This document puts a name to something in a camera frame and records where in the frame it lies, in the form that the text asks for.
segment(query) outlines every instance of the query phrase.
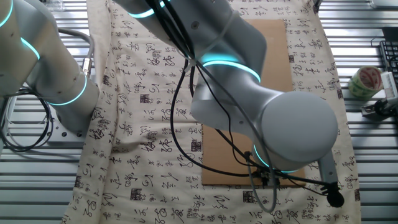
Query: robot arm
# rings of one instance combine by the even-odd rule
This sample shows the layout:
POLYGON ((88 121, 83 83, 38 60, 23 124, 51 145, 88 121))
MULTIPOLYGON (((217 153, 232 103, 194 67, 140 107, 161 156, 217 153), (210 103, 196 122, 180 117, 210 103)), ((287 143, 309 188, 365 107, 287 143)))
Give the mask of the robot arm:
POLYGON ((5 0, 0 21, 0 96, 26 82, 67 129, 87 132, 99 90, 62 43, 51 12, 39 1, 5 0))
MULTIPOLYGON (((170 38, 145 0, 114 0, 165 43, 170 38)), ((331 148, 337 120, 328 103, 302 92, 282 93, 260 86, 267 44, 263 35, 237 16, 227 1, 169 1, 186 29, 195 56, 248 114, 258 138, 231 98, 206 76, 210 88, 231 117, 231 130, 254 142, 255 160, 267 166, 261 141, 273 166, 285 172, 318 161, 322 179, 337 183, 331 148)), ((160 6, 169 13, 161 1, 160 6)), ((192 101, 192 115, 212 128, 228 130, 228 119, 200 77, 192 101)))

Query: cardboard sheet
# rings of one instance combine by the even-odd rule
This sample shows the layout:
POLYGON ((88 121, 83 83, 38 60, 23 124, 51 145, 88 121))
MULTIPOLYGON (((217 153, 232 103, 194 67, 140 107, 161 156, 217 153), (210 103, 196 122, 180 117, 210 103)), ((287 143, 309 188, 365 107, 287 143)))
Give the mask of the cardboard sheet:
MULTIPOLYGON (((267 55, 261 76, 261 85, 280 91, 292 91, 292 75, 290 72, 289 53, 287 50, 287 39, 285 24, 283 20, 248 20, 258 29, 267 40, 267 55)), ((238 133, 233 133, 234 143, 243 152, 251 151, 251 140, 238 133)), ((246 163, 245 160, 236 153, 239 161, 246 163)), ((233 172, 237 174, 247 174, 248 168, 236 162, 232 147, 213 129, 203 125, 203 164, 215 169, 233 172)), ((304 169, 292 173, 298 177, 305 177, 304 169)), ((256 185, 261 185, 261 181, 256 179, 256 185)), ((217 174, 202 169, 202 184, 214 185, 250 185, 249 178, 232 177, 217 174)), ((280 180, 281 186, 294 186, 289 180, 280 180)))

